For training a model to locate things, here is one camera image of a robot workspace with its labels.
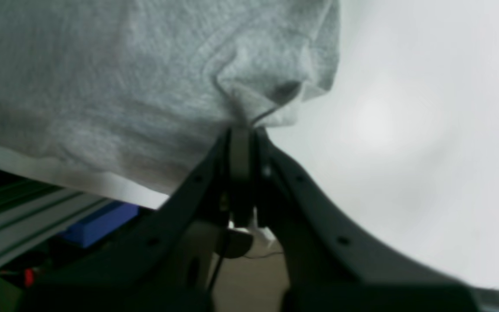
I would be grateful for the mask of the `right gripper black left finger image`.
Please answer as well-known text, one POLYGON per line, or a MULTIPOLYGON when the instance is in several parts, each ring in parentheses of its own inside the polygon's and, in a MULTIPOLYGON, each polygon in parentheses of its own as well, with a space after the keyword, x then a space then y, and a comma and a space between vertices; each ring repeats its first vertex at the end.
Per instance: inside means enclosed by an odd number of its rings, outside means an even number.
POLYGON ((40 278, 30 312, 212 312, 207 274, 228 214, 220 210, 231 130, 182 186, 109 248, 40 278))

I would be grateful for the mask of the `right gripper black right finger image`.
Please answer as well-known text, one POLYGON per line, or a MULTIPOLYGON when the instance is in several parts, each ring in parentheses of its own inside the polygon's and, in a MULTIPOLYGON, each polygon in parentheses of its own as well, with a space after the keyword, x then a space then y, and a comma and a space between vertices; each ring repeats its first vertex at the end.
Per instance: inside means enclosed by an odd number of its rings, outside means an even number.
POLYGON ((373 237, 263 128, 254 132, 258 219, 284 250, 283 312, 479 312, 470 289, 373 237))

